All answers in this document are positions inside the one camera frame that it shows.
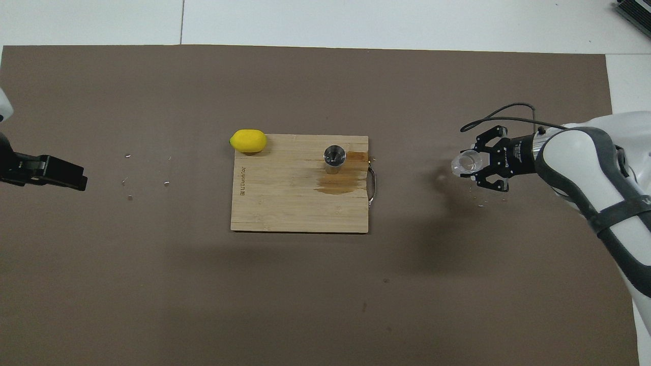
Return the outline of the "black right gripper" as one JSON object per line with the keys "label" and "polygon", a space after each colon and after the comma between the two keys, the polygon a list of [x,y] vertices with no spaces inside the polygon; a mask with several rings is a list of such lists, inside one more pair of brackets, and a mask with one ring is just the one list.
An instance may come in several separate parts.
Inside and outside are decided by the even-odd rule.
{"label": "black right gripper", "polygon": [[509,178],[536,172],[533,152],[534,135],[511,139],[508,139],[507,135],[506,127],[493,127],[477,136],[475,141],[477,152],[497,152],[501,140],[507,139],[502,148],[505,156],[504,164],[489,165],[474,173],[474,181],[480,188],[508,192]]}

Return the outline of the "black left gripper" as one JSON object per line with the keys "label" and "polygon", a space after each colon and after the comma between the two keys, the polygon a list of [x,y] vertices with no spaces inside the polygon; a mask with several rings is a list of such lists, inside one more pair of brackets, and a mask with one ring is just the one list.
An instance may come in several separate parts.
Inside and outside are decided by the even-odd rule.
{"label": "black left gripper", "polygon": [[[30,156],[14,152],[7,137],[0,134],[0,181],[8,185],[25,186],[23,175],[9,173],[44,169],[46,162],[46,155]],[[84,176],[84,168],[80,165],[49,156],[48,181],[52,185],[85,191],[88,178]]]}

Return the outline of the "small clear glass cup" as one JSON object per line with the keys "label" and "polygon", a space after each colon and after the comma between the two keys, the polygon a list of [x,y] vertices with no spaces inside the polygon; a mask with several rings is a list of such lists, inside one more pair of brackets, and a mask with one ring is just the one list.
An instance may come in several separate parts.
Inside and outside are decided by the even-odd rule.
{"label": "small clear glass cup", "polygon": [[484,156],[474,149],[464,150],[451,160],[451,172],[457,177],[477,173],[485,166]]}

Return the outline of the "steel double jigger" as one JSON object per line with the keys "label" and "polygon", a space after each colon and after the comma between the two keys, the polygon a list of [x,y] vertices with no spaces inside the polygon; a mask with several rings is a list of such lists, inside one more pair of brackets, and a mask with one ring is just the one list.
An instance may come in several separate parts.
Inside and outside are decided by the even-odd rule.
{"label": "steel double jigger", "polygon": [[337,144],[328,146],[324,150],[323,160],[327,174],[337,174],[346,162],[346,151]]}

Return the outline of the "grey ribbed device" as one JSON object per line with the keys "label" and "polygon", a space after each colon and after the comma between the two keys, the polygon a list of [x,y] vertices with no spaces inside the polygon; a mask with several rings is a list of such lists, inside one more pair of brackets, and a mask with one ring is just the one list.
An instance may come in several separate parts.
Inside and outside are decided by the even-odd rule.
{"label": "grey ribbed device", "polygon": [[624,19],[651,28],[651,0],[615,0],[614,7]]}

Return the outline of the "yellow lemon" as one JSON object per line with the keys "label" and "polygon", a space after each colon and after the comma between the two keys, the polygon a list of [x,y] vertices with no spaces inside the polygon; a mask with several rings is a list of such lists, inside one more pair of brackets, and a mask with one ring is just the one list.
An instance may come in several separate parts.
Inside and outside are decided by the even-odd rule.
{"label": "yellow lemon", "polygon": [[244,154],[261,152],[267,145],[267,141],[267,135],[257,129],[240,129],[229,139],[230,145]]}

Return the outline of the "bamboo cutting board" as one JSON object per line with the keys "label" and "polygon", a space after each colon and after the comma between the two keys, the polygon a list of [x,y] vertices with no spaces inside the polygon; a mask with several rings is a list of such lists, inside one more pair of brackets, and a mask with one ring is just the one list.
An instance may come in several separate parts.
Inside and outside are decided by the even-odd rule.
{"label": "bamboo cutting board", "polygon": [[[267,134],[258,153],[234,153],[231,225],[251,232],[368,232],[366,135]],[[327,174],[323,153],[337,144],[346,162]]]}

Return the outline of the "brown table mat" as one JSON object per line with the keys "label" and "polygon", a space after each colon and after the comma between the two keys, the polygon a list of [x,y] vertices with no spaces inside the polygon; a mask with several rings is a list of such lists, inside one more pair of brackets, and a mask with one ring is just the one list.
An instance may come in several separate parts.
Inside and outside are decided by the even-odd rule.
{"label": "brown table mat", "polygon": [[[0,87],[14,150],[88,176],[0,183],[0,366],[639,364],[584,218],[535,175],[450,173],[506,104],[610,114],[603,55],[6,46]],[[367,135],[369,232],[232,232],[240,128]]]}

